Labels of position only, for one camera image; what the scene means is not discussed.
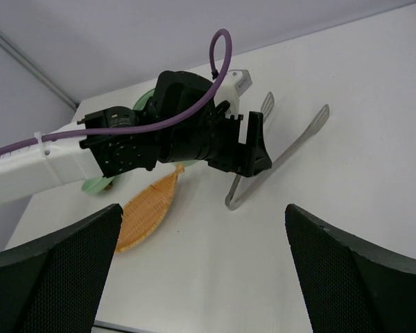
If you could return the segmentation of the right gripper thin black right finger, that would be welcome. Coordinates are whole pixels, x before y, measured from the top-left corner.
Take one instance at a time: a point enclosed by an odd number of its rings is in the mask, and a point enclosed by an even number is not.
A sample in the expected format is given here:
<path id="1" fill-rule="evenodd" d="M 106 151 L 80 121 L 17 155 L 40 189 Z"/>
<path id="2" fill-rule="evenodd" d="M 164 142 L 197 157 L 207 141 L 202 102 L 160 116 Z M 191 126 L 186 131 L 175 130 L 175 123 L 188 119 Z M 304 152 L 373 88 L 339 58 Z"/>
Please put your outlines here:
<path id="1" fill-rule="evenodd" d="M 416 259 L 294 204 L 285 228 L 314 332 L 416 332 Z"/>

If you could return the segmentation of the right gripper wide black left finger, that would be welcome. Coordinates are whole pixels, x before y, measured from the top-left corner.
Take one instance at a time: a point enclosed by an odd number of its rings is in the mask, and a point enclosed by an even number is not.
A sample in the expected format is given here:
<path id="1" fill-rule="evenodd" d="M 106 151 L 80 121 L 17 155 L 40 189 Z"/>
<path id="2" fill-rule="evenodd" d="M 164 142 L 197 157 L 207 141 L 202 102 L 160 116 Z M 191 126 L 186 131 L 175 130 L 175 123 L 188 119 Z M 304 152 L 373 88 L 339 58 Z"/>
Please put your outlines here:
<path id="1" fill-rule="evenodd" d="M 0 252 L 0 332 L 91 332 L 122 213 L 112 204 Z"/>

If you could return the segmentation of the orange boat-shaped woven tray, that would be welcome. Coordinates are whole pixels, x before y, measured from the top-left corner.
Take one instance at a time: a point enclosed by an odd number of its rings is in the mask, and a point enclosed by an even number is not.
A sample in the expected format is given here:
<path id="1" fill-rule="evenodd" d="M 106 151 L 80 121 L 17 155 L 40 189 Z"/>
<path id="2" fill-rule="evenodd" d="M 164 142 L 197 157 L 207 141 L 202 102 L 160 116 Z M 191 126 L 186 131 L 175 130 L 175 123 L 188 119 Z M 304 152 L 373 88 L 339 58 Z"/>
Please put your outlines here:
<path id="1" fill-rule="evenodd" d="M 184 166 L 148 185 L 124 207 L 115 253 L 122 253 L 146 240 L 164 220 L 175 195 Z"/>

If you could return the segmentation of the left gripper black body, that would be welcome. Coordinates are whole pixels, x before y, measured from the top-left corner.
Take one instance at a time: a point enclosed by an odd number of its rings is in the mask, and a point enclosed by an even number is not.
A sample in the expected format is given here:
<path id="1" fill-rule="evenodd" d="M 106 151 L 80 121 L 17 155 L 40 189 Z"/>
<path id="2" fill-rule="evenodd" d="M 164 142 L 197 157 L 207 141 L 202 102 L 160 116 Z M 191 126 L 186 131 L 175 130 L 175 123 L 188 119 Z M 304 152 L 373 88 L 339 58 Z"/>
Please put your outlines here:
<path id="1" fill-rule="evenodd" d="M 164 71 L 155 91 L 138 114 L 140 125 L 149 125 L 182 114 L 201 101 L 213 83 L 187 71 Z M 204 160 L 225 172 L 241 173 L 239 130 L 241 117 L 227 119 L 229 102 L 218 106 L 214 98 L 177 124 L 138 136 L 138 165 L 152 170 L 157 162 Z"/>

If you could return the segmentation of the metal tongs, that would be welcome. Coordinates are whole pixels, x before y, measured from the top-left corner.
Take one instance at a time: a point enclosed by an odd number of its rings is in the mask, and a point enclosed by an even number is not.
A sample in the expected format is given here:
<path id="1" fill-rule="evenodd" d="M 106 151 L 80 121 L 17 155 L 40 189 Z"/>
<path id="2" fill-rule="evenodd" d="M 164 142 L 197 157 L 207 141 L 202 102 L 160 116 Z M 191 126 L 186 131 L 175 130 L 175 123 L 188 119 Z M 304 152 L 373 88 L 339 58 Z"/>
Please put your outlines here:
<path id="1" fill-rule="evenodd" d="M 242 176 L 236 174 L 231 187 L 225 197 L 225 206 L 229 211 L 237 210 L 244 202 L 265 182 L 269 177 L 276 172 L 292 155 L 294 155 L 303 144 L 310 138 L 319 133 L 319 131 L 326 124 L 330 116 L 329 104 L 322 106 L 320 111 L 314 116 L 313 120 L 307 126 L 305 131 L 272 163 L 272 168 L 261 173 L 256 180 L 251 183 L 241 194 L 236 198 L 236 190 L 239 187 Z"/>

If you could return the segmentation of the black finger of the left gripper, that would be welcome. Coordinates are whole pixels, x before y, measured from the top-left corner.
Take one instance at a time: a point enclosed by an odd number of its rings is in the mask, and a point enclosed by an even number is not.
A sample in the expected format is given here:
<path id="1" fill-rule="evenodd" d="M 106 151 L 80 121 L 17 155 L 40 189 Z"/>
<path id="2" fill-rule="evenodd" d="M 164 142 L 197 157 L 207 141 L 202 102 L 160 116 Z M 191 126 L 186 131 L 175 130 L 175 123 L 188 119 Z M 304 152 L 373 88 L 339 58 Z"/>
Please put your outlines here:
<path id="1" fill-rule="evenodd" d="M 263 115 L 250 112 L 246 141 L 241 145 L 241 175 L 254 177 L 272 167 L 263 137 Z"/>

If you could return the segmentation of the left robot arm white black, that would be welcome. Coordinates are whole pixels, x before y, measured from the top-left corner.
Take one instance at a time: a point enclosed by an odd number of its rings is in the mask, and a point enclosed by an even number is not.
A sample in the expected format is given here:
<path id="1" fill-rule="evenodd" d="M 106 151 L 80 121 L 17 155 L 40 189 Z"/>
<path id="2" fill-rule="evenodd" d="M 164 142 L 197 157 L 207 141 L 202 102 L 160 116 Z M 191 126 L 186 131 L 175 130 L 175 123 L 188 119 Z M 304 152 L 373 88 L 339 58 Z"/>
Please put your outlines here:
<path id="1" fill-rule="evenodd" d="M 156 126 L 182 114 L 211 87 L 197 74 L 164 71 L 142 109 L 110 107 L 65 126 L 92 129 L 93 135 L 37 141 L 1 154 L 0 205 L 79 180 L 150 171 L 157 163 L 203 160 L 220 171 L 257 176 L 270 169 L 272 161 L 264 143 L 262 113 L 249 114 L 246 140 L 239 140 L 239 99 L 251 84 L 247 70 L 233 69 L 216 95 L 189 118 L 151 132 L 127 133 L 130 126 Z"/>

